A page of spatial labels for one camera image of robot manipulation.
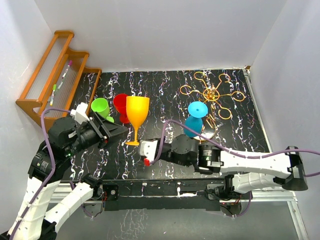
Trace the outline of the red wine glass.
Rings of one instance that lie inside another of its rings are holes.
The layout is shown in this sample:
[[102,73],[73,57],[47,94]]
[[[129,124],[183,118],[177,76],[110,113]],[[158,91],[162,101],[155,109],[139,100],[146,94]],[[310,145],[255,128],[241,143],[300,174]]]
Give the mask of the red wine glass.
[[113,105],[116,111],[120,114],[119,120],[123,124],[128,124],[130,122],[126,111],[127,96],[128,95],[125,93],[120,93],[113,99]]

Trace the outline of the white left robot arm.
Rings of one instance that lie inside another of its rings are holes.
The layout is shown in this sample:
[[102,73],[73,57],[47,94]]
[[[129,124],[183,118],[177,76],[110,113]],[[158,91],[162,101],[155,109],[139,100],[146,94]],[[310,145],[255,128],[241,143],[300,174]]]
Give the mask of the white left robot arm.
[[71,116],[58,118],[45,131],[44,140],[28,170],[27,188],[12,227],[2,240],[54,240],[63,223],[87,200],[103,195],[102,181],[85,175],[61,202],[48,210],[51,197],[61,183],[71,158],[92,146],[111,146],[128,133],[123,125],[95,114],[82,123]]

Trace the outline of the wooden stepped shelf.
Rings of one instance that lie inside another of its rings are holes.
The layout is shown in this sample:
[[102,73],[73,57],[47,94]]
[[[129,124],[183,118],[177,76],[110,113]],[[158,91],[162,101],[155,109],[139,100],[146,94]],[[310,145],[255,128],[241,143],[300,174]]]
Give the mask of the wooden stepped shelf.
[[[75,109],[81,102],[91,105],[95,98],[102,70],[86,65],[90,56],[87,51],[70,47],[74,35],[70,30],[54,32],[22,94],[15,102],[38,125],[41,124],[43,111],[53,107],[54,110],[47,112],[44,117],[47,129],[56,119],[67,115],[62,110]],[[70,60],[72,65],[62,79]],[[54,84],[56,91],[53,105],[50,106]]]

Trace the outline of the green capped marker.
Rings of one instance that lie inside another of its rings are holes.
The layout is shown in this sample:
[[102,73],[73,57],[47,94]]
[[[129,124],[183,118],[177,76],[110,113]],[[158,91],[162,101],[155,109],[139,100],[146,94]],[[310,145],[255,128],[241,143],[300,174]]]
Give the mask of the green capped marker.
[[50,100],[49,100],[49,106],[53,106],[56,88],[57,88],[57,85],[54,84],[53,87],[52,87],[52,93],[51,93]]

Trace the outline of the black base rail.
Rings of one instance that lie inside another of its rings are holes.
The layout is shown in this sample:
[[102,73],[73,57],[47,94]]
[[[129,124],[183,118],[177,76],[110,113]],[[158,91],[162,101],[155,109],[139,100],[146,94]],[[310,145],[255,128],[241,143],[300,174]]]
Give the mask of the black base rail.
[[252,199],[251,193],[234,194],[230,197],[212,195],[214,188],[222,188],[222,178],[190,179],[130,179],[103,180],[102,198],[89,203],[101,204],[102,211],[120,210],[180,210],[202,209],[219,211],[223,202],[236,204],[240,213],[241,201]]

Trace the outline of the yellow wine glass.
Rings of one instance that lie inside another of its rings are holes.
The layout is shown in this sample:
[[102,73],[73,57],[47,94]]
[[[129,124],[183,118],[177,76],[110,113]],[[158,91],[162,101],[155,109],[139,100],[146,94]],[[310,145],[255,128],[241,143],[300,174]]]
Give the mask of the yellow wine glass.
[[145,96],[126,97],[126,115],[134,128],[134,140],[126,142],[129,146],[138,146],[138,130],[149,113],[150,98]]

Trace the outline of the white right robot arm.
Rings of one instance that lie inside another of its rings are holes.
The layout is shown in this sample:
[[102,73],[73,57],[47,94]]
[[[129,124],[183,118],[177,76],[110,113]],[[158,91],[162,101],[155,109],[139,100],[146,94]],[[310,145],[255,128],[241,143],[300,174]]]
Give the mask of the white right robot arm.
[[300,155],[301,149],[288,146],[280,152],[233,151],[214,144],[200,144],[181,134],[172,143],[163,138],[155,142],[150,160],[164,160],[181,166],[192,166],[203,175],[225,174],[224,184],[211,194],[221,199],[233,199],[255,189],[282,187],[288,191],[306,191],[307,177]]

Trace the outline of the purple capped marker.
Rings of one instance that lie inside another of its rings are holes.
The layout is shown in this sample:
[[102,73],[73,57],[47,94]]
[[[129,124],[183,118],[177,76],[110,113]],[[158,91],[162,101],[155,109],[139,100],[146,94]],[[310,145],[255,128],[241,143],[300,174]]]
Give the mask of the purple capped marker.
[[62,75],[62,77],[61,77],[62,79],[64,79],[64,78],[66,77],[66,75],[67,75],[70,67],[72,66],[72,63],[73,63],[72,60],[70,60],[70,61],[68,62],[67,67],[66,67],[66,69],[65,69],[65,71],[64,71],[64,73],[63,73],[63,75]]

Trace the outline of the green wine glass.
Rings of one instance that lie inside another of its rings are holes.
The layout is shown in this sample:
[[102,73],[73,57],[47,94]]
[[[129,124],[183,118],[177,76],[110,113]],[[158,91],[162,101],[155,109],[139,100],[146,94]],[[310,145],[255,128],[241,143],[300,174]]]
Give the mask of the green wine glass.
[[114,123],[115,120],[113,117],[110,116],[110,107],[109,103],[105,98],[96,98],[91,103],[91,110],[98,113],[104,119],[108,120],[109,122]]

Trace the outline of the blue wine glass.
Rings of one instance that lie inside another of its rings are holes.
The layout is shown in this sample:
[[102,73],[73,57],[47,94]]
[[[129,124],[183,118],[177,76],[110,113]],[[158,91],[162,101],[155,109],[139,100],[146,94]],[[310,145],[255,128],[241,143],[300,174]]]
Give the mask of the blue wine glass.
[[208,114],[208,107],[201,101],[194,101],[188,106],[189,117],[185,120],[185,125],[196,133],[200,134],[203,128],[202,118]]

